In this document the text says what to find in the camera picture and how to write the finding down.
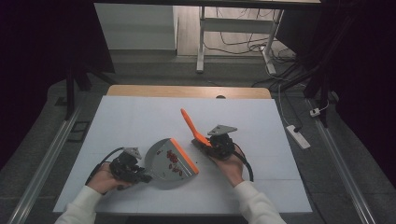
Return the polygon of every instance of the white sleeve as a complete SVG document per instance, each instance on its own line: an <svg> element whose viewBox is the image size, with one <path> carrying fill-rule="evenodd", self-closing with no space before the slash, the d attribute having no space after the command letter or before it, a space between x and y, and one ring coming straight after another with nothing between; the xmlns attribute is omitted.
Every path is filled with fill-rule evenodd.
<svg viewBox="0 0 396 224"><path fill-rule="evenodd" d="M94 208L101 198L102 194L90 187L84 186L76 199L66 206L66 210L58 217L55 224L93 223L96 218Z"/></svg>
<svg viewBox="0 0 396 224"><path fill-rule="evenodd" d="M285 223L271 201L263 193L258 192L252 182L244 181L234 190L239 200L239 211L249 224Z"/></svg>

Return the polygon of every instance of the white board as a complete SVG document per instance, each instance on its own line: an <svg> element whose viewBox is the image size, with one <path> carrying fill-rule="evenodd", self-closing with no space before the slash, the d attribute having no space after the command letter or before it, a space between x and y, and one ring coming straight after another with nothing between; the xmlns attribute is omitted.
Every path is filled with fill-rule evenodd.
<svg viewBox="0 0 396 224"><path fill-rule="evenodd" d="M195 148L180 108L198 132L218 124L246 154L256 188L280 213L312 212L274 100L104 96L54 212L62 212L84 185L93 167L118 147L138 147L144 157L157 141L173 137L200 173L175 184L152 181L110 191L97 212L125 215L239 214L233 189L216 165ZM138 163L144 166L144 160ZM248 170L244 170L248 180Z"/></svg>

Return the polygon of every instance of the dustpan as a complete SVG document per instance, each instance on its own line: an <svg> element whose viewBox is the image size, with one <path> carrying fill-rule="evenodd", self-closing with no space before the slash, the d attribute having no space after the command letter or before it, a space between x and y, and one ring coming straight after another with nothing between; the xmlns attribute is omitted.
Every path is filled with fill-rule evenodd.
<svg viewBox="0 0 396 224"><path fill-rule="evenodd" d="M174 138L154 144L145 157L146 175L162 181L177 181L199 173L194 162Z"/></svg>

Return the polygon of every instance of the hand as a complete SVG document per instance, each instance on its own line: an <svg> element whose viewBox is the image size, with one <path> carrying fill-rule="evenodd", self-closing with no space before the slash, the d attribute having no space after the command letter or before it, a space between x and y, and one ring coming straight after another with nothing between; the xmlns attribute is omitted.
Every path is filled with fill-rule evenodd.
<svg viewBox="0 0 396 224"><path fill-rule="evenodd" d="M235 146L235 151L242 155L242 151L239 147ZM212 157L211 159L216 163L221 172L227 177L233 188L244 181L242 178L244 163L242 163L241 160L239 160L234 154L231 155L227 161L220 161Z"/></svg>
<svg viewBox="0 0 396 224"><path fill-rule="evenodd" d="M129 187L132 185L132 183L115 179L110 172L110 165L108 162L103 163L103 165L99 168L91 181L87 184L88 187L96 190L101 194L104 194L119 185L123 187Z"/></svg>

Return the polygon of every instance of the orange handle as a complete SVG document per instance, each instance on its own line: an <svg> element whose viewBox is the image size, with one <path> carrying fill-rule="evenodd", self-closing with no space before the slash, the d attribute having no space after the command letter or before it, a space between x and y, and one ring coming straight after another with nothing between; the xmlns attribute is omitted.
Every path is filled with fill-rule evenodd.
<svg viewBox="0 0 396 224"><path fill-rule="evenodd" d="M187 125L189 125L189 128L191 129L192 135L194 135L195 139L201 142L202 144L205 144L207 147L211 147L209 141L207 141L207 139L203 135L198 133L198 131L195 129L194 124L192 123L192 120L190 119L186 110L181 108L180 111L181 111L181 115L183 115L184 120L186 120Z"/></svg>

